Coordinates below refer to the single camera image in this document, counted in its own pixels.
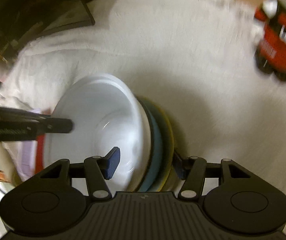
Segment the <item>red rectangular baking dish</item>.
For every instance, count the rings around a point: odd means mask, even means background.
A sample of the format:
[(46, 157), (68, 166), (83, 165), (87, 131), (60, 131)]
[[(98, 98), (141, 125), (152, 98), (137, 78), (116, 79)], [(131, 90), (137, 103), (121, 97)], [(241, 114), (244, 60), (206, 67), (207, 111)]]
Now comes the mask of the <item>red rectangular baking dish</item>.
[(38, 141), (9, 142), (9, 152), (22, 181), (35, 174)]

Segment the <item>cream gold-rimmed bowl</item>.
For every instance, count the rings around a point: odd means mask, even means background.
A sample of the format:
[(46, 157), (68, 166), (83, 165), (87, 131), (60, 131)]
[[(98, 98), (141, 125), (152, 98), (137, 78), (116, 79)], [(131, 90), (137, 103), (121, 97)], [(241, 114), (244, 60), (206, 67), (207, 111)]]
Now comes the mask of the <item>cream gold-rimmed bowl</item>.
[(146, 103), (148, 104), (151, 112), (153, 113), (157, 121), (157, 124), (159, 125), (163, 141), (161, 168), (159, 170), (155, 182), (148, 190), (148, 192), (159, 192), (166, 188), (167, 181), (170, 177), (172, 169), (172, 159), (174, 154), (174, 134), (172, 125), (166, 112), (160, 106), (158, 106), (156, 103), (152, 102), (148, 98), (144, 99), (146, 100)]

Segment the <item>blue enamel bowl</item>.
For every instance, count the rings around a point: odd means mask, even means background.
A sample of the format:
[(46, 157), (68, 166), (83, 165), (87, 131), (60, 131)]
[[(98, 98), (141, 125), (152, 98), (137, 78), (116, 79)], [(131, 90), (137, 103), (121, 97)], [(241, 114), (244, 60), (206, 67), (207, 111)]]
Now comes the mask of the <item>blue enamel bowl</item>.
[(150, 155), (149, 162), (146, 168), (146, 172), (140, 182), (140, 187), (137, 189), (138, 192), (147, 192), (150, 187), (155, 182), (159, 170), (161, 168), (162, 163), (162, 155), (163, 155), (163, 141), (161, 136), (161, 131), (157, 121), (151, 112), (146, 100), (142, 97), (138, 97), (139, 103), (142, 105), (146, 116), (148, 118), (149, 130), (151, 135), (151, 147), (150, 147)]

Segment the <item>white floral bowl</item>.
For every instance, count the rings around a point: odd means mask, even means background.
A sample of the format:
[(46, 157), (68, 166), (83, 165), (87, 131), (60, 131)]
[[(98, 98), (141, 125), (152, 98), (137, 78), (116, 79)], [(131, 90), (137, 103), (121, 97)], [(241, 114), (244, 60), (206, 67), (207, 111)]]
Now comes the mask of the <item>white floral bowl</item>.
[(74, 127), (68, 134), (46, 134), (44, 167), (59, 159), (81, 163), (118, 147), (120, 163), (107, 181), (111, 193), (140, 187), (149, 162), (151, 132), (142, 105), (125, 83), (108, 74), (84, 77), (65, 92), (52, 116), (70, 119)]

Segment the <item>white towel cloth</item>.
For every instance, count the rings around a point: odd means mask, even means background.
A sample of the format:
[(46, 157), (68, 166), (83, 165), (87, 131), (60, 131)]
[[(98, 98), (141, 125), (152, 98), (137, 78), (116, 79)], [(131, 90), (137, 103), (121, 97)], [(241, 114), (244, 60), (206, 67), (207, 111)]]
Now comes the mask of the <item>white towel cloth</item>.
[(109, 73), (170, 115), (181, 151), (231, 158), (286, 194), (286, 84), (256, 70), (252, 8), (234, 0), (93, 0), (89, 8), (95, 25), (22, 50), (0, 106), (53, 109), (82, 77)]

